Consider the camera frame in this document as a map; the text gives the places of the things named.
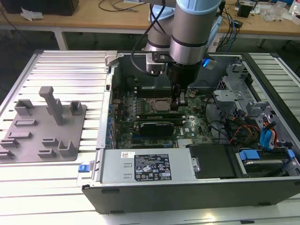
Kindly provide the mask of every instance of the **floor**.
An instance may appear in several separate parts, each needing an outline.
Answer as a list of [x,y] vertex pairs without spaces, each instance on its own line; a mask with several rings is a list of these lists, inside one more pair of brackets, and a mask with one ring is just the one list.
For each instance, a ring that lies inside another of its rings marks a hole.
[[[0,38],[0,103],[11,89],[19,74],[26,66],[36,49],[56,50],[57,42],[51,32],[23,31],[12,32],[13,39]],[[70,50],[122,50],[131,51],[139,35],[97,34],[98,42],[91,33],[66,33]],[[137,49],[146,45],[144,39]],[[278,53],[290,68],[300,75],[300,44],[289,43],[285,50],[282,46],[286,40],[267,40],[263,48],[258,48],[257,39],[237,38],[229,52],[240,53]]]

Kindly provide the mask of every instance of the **power supply label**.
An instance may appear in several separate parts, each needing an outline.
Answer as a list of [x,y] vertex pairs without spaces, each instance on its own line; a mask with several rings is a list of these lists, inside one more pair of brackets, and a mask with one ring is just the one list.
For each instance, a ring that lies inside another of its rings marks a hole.
[[135,155],[135,180],[172,180],[169,155]]

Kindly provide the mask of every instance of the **open computer chassis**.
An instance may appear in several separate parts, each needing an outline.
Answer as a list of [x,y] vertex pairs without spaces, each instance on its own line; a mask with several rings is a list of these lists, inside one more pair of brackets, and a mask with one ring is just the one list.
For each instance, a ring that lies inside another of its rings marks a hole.
[[82,187],[97,212],[264,206],[300,192],[300,123],[249,54],[211,54],[217,65],[200,69],[177,112],[166,75],[139,74],[129,56],[105,58],[93,179]]

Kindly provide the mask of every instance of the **motherboard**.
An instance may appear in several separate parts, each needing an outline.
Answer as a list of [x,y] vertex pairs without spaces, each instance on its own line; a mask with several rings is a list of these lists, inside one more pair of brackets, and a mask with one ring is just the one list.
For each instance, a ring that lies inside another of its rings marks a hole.
[[196,90],[187,92],[188,106],[171,111],[171,98],[141,98],[126,92],[114,103],[117,149],[185,148],[193,143],[213,143]]

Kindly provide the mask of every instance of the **wooden workbench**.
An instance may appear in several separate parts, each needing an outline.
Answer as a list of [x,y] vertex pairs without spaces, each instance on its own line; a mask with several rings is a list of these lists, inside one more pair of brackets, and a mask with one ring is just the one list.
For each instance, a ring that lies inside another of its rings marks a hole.
[[[143,33],[149,26],[149,5],[137,7],[134,12],[106,12],[99,9],[99,0],[80,0],[73,16],[44,15],[43,20],[32,22],[25,20],[19,14],[6,14],[10,22],[21,30],[53,31],[60,49],[67,49],[63,32],[95,32],[95,33]],[[281,22],[265,22],[260,15],[250,15],[248,18],[237,17],[234,6],[235,0],[227,0],[226,9],[233,19],[243,22],[240,37],[269,38],[269,39],[300,39],[300,26],[289,20]],[[127,8],[136,4],[119,3],[118,7]],[[113,10],[109,1],[101,4],[103,8]],[[0,15],[0,29],[12,30],[5,18]],[[222,23],[219,33],[226,33],[228,26]]]

